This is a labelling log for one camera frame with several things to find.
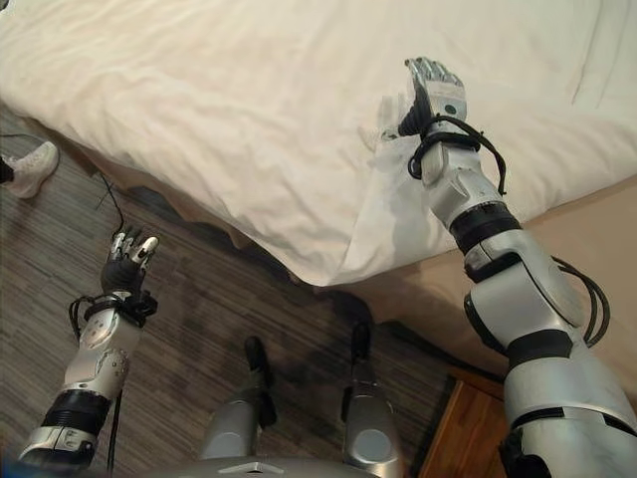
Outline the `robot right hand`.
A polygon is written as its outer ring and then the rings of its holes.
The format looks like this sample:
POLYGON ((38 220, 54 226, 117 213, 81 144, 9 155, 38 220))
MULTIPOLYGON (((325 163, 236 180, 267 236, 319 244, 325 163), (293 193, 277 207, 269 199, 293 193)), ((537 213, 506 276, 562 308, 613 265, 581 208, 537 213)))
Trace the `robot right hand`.
POLYGON ((464 120, 467 101, 464 84, 442 63, 426 57, 407 59, 414 100, 397 127, 400 136, 422 134, 425 125, 436 116, 464 120))

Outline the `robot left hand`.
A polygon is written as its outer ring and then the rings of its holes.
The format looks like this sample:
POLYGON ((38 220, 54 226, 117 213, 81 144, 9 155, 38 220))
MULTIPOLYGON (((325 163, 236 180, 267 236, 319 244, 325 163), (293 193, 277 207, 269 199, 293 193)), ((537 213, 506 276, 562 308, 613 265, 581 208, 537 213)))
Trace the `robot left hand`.
POLYGON ((140 229, 132 227, 114 234, 101 272, 105 294, 138 296, 141 293, 146 269, 159 239, 156 236, 141 238, 140 234, 140 229))

